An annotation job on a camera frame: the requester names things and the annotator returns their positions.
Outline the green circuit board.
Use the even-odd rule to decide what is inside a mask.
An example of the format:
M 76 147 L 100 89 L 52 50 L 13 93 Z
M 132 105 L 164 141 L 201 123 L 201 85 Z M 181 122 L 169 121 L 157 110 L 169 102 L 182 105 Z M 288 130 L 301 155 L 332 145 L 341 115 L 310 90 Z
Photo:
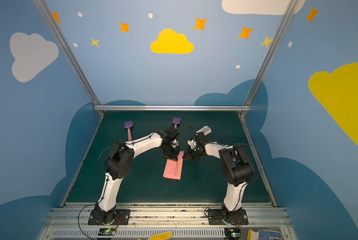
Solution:
M 114 236 L 117 232 L 116 228 L 100 228 L 98 236 Z
M 241 237 L 241 231 L 238 228 L 225 228 L 224 234 L 225 240 L 239 240 Z

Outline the right purple pink spatula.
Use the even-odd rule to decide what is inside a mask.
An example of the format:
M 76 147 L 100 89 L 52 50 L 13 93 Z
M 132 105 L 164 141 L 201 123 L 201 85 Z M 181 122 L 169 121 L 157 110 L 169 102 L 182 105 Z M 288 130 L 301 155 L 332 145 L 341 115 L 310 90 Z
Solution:
M 172 123 L 174 125 L 174 128 L 177 129 L 178 125 L 181 124 L 181 118 L 179 117 L 174 117 L 172 119 Z

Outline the right green circuit board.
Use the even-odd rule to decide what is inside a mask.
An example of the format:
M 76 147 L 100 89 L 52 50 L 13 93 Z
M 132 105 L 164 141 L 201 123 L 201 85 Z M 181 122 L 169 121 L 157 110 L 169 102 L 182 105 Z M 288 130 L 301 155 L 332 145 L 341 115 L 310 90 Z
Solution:
M 225 228 L 224 234 L 225 240 L 239 240 L 241 237 L 241 231 L 238 228 Z

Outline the left purple pink spatula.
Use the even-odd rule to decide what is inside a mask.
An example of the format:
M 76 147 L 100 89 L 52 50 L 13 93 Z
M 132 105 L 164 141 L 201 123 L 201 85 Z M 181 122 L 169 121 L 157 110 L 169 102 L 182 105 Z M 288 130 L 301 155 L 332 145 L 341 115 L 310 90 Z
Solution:
M 128 141 L 132 141 L 133 137 L 132 137 L 132 132 L 131 132 L 131 128 L 134 126 L 134 122 L 133 121 L 127 121 L 124 123 L 124 128 L 127 130 L 128 132 Z

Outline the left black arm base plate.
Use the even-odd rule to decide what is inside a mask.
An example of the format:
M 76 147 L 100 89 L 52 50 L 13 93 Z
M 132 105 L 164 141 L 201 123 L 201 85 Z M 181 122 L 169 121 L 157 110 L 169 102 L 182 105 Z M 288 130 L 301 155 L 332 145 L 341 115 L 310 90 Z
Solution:
M 104 212 L 101 209 L 91 211 L 88 225 L 128 225 L 131 210 L 110 210 Z

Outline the left green circuit board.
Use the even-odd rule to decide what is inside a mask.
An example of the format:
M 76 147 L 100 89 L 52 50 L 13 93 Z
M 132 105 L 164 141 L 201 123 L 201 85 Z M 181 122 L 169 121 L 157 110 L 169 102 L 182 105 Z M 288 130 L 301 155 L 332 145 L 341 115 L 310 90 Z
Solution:
M 114 236 L 117 232 L 116 228 L 100 228 L 98 236 Z

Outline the aluminium frame post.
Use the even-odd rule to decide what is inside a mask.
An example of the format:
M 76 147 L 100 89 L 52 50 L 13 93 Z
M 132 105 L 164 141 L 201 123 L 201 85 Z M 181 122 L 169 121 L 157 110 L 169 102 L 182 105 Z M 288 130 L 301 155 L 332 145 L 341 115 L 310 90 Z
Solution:
M 86 93 L 88 94 L 90 100 L 94 104 L 94 106 L 101 105 L 97 95 L 94 92 L 87 76 L 85 75 L 83 69 L 78 63 L 72 48 L 68 44 L 62 30 L 58 26 L 58 22 L 55 20 L 48 4 L 46 1 L 43 0 L 33 0 L 34 4 L 36 5 L 37 9 L 41 13 L 43 19 L 47 23 L 48 27 L 50 28 L 52 34 L 54 35 L 55 39 L 57 40 L 60 48 L 62 49 L 64 55 L 66 56 L 67 60 L 69 61 L 71 67 L 73 68 L 75 74 L 77 75 L 78 79 L 80 80 L 82 86 L 84 87 Z
M 253 82 L 253 84 L 251 85 L 251 88 L 248 92 L 248 95 L 244 101 L 244 109 L 241 110 L 239 112 L 239 118 L 241 120 L 243 120 L 244 116 L 246 115 L 246 112 L 248 112 L 250 110 L 250 106 L 251 106 L 251 103 L 252 101 L 254 100 L 254 97 L 267 73 L 267 70 L 276 54 L 276 51 L 293 19 L 293 16 L 297 13 L 297 8 L 299 6 L 303 6 L 304 5 L 304 2 L 305 1 L 297 1 L 297 0 L 292 0 L 292 1 L 289 1 L 286 9 L 285 9 L 285 12 L 281 18 L 281 21 L 278 25 L 278 28 L 274 34 L 274 37 L 273 37 L 273 41 L 270 43 L 270 46 L 268 48 L 268 51 L 264 57 L 264 60 L 262 62 L 262 65 L 259 69 L 259 72 Z

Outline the aluminium front rail base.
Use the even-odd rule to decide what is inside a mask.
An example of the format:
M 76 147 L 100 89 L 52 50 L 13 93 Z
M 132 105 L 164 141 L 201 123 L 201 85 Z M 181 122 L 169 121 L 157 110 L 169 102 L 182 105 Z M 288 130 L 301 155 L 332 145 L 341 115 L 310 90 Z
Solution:
M 248 225 L 210 225 L 205 209 L 219 209 L 216 203 L 123 203 L 117 210 L 130 209 L 128 225 L 88 225 L 92 204 L 72 203 L 51 210 L 39 240 L 146 240 L 149 236 L 172 231 L 173 240 L 224 240 L 225 228 L 238 228 L 241 239 L 249 229 L 273 230 L 284 240 L 295 240 L 296 234 L 285 208 L 270 204 L 243 204 Z M 100 228 L 116 228 L 114 236 L 98 236 Z

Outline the purple pink spatula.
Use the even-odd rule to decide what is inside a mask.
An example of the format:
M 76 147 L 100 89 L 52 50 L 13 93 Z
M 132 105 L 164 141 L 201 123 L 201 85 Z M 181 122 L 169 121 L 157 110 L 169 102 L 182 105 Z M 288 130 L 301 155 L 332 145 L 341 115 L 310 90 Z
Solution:
M 132 132 L 131 132 L 131 128 L 134 126 L 134 122 L 133 121 L 127 121 L 124 123 L 124 128 L 127 130 L 128 132 L 128 141 L 132 141 L 133 137 L 132 137 Z
M 181 118 L 179 117 L 174 117 L 172 119 L 172 123 L 174 125 L 174 128 L 177 129 L 178 125 L 181 124 Z

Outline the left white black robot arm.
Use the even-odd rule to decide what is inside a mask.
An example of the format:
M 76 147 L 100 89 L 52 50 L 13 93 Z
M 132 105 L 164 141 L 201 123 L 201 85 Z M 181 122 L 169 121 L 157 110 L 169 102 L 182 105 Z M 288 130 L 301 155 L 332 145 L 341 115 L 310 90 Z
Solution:
M 134 159 L 152 149 L 162 149 L 165 159 L 178 160 L 179 132 L 175 127 L 156 130 L 137 140 L 117 141 L 105 161 L 105 182 L 100 199 L 90 213 L 88 225 L 127 225 L 131 211 L 117 210 L 117 196 L 123 179 L 131 172 Z

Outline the horizontal aluminium frame bar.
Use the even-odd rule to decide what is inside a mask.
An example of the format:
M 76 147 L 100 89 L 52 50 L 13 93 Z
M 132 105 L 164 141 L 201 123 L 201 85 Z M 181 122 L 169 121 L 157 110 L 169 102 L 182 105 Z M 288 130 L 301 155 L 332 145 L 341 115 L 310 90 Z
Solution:
M 94 105 L 96 111 L 237 111 L 249 112 L 250 106 L 136 106 Z

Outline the white small plastic device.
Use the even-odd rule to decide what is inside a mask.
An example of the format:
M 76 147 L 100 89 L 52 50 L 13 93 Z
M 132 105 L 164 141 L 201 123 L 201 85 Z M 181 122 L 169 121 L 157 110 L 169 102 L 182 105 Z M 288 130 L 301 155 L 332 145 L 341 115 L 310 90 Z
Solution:
M 196 133 L 204 133 L 205 136 L 209 135 L 212 132 L 212 129 L 209 126 L 204 126 L 203 128 L 196 131 Z

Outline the blue white glove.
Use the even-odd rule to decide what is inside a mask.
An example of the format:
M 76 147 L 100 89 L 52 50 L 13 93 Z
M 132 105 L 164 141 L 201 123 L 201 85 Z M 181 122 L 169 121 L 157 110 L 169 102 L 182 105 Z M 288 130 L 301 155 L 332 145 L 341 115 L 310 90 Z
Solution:
M 281 232 L 273 230 L 258 230 L 257 232 L 252 229 L 248 230 L 247 240 L 282 240 Z

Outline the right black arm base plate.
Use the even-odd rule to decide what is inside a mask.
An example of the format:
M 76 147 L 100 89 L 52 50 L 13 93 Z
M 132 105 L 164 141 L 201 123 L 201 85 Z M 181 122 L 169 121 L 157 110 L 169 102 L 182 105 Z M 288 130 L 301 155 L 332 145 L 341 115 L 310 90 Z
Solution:
M 206 209 L 205 216 L 208 218 L 210 225 L 248 225 L 248 216 L 242 208 L 228 212 L 223 209 Z

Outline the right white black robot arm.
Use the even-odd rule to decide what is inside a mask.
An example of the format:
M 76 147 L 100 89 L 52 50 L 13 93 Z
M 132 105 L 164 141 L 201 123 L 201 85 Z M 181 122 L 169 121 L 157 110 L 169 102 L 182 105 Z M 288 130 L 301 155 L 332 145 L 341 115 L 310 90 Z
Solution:
M 188 148 L 183 158 L 199 160 L 201 156 L 220 159 L 223 174 L 228 182 L 226 196 L 220 209 L 205 209 L 205 216 L 210 225 L 248 224 L 246 210 L 242 208 L 244 191 L 251 181 L 255 170 L 252 167 L 242 144 L 223 145 L 210 142 L 203 132 L 196 133 L 187 141 Z

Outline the left aluminium frame post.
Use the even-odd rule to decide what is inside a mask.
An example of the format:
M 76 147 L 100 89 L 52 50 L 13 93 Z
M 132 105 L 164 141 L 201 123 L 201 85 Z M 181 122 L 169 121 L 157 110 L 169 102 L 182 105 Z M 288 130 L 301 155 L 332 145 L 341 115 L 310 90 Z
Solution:
M 90 100 L 94 104 L 94 106 L 101 105 L 97 95 L 94 92 L 87 76 L 85 75 L 83 69 L 78 63 L 72 48 L 68 44 L 62 30 L 58 26 L 58 22 L 55 20 L 48 4 L 46 1 L 43 0 L 33 0 L 34 4 L 36 5 L 37 9 L 41 13 L 43 19 L 47 23 L 48 27 L 50 28 L 52 34 L 54 35 L 55 39 L 57 40 L 60 48 L 62 49 L 64 55 L 66 56 L 67 60 L 69 61 L 71 67 L 73 68 L 75 74 L 77 75 L 78 79 L 80 80 L 82 86 L 84 87 L 86 93 L 88 94 Z

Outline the pink square paper sheet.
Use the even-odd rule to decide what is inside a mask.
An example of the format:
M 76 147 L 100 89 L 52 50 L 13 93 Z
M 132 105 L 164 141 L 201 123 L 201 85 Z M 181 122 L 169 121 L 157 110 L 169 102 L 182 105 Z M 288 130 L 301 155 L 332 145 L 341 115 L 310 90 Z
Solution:
M 183 165 L 183 155 L 184 151 L 180 151 L 178 155 L 178 160 L 167 159 L 163 177 L 166 179 L 180 180 L 182 165 Z

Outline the yellow glove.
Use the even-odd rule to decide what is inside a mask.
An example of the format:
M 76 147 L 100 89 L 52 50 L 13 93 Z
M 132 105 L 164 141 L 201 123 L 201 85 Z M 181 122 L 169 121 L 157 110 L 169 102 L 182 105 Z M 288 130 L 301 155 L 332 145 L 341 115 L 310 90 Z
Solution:
M 173 232 L 166 231 L 166 232 L 161 232 L 161 233 L 151 235 L 147 238 L 147 240 L 168 240 L 168 239 L 171 239 L 172 237 L 173 237 Z

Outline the right aluminium frame post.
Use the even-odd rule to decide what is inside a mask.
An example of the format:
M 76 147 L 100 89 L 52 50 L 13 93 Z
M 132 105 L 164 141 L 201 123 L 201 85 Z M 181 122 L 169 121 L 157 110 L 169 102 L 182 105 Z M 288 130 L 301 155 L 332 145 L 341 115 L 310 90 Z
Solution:
M 239 118 L 241 120 L 243 120 L 244 116 L 246 115 L 246 112 L 248 112 L 250 110 L 250 106 L 251 106 L 251 103 L 252 101 L 254 100 L 254 97 L 267 73 L 267 70 L 276 54 L 276 51 L 293 19 L 293 16 L 297 13 L 297 8 L 299 6 L 303 6 L 304 5 L 304 2 L 305 1 L 297 1 L 297 0 L 292 0 L 292 1 L 289 1 L 286 9 L 285 9 L 285 12 L 281 18 L 281 21 L 278 25 L 278 28 L 274 34 L 274 37 L 273 37 L 273 41 L 270 43 L 270 46 L 268 48 L 268 51 L 264 57 L 264 60 L 262 62 L 262 65 L 259 69 L 259 72 L 253 82 L 253 84 L 251 85 L 251 88 L 248 92 L 248 95 L 244 101 L 244 109 L 241 110 L 239 112 Z

